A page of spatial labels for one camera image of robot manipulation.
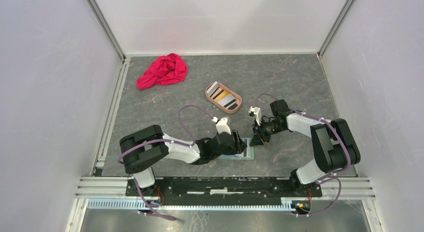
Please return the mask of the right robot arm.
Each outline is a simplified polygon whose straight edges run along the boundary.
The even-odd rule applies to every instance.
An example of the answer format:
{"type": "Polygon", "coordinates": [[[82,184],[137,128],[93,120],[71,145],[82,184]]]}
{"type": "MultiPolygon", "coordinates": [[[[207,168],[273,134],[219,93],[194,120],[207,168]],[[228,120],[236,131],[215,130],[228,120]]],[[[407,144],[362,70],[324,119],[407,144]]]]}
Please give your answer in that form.
{"type": "Polygon", "coordinates": [[[283,131],[300,133],[312,142],[313,159],[290,174],[288,188],[293,195],[302,196],[309,185],[322,183],[360,162],[361,154],[346,120],[327,120],[290,109],[283,99],[270,103],[270,108],[271,117],[263,116],[257,106],[249,108],[248,114],[254,117],[251,147],[265,145],[272,135],[283,131]]]}

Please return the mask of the pink oval tray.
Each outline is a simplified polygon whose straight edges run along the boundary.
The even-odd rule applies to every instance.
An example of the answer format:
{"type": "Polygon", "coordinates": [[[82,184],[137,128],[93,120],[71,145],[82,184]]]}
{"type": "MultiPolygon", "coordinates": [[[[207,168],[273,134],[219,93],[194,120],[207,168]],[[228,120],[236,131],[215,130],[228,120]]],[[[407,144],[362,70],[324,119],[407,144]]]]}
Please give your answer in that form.
{"type": "Polygon", "coordinates": [[[205,90],[205,96],[206,99],[208,101],[210,101],[212,104],[214,104],[215,106],[217,106],[219,109],[221,109],[222,111],[224,111],[227,114],[235,114],[239,108],[242,105],[243,99],[240,95],[238,95],[236,92],[232,91],[231,89],[229,89],[228,87],[224,86],[223,84],[219,83],[219,88],[215,91],[215,93],[212,96],[207,96],[206,95],[206,89],[212,84],[210,84],[205,90]],[[230,95],[228,95],[227,97],[225,97],[224,99],[220,100],[219,102],[216,102],[213,100],[213,96],[220,92],[221,90],[226,90],[228,92],[230,92],[230,95]]]}

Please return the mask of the green card holder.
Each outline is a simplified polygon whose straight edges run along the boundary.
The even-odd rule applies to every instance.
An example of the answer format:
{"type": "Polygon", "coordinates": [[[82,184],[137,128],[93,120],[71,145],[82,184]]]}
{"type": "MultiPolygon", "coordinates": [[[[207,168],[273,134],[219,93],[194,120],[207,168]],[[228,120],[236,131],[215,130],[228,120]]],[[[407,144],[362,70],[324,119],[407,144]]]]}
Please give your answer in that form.
{"type": "Polygon", "coordinates": [[[242,137],[241,139],[247,145],[247,147],[242,153],[234,154],[234,155],[221,155],[220,157],[218,157],[218,159],[220,160],[253,160],[254,149],[249,145],[251,139],[248,137],[242,137]]]}

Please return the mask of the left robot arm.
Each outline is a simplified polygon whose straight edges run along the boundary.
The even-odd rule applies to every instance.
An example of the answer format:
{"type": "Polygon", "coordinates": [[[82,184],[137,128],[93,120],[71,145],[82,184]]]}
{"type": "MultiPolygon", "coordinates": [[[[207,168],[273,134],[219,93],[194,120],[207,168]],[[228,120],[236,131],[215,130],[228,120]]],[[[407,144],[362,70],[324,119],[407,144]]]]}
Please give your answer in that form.
{"type": "Polygon", "coordinates": [[[153,165],[162,159],[204,165],[221,156],[242,155],[248,149],[246,140],[235,129],[192,142],[167,135],[159,125],[151,125],[123,137],[119,146],[121,155],[118,163],[124,166],[126,174],[133,176],[137,188],[145,196],[151,196],[157,190],[153,165]]]}

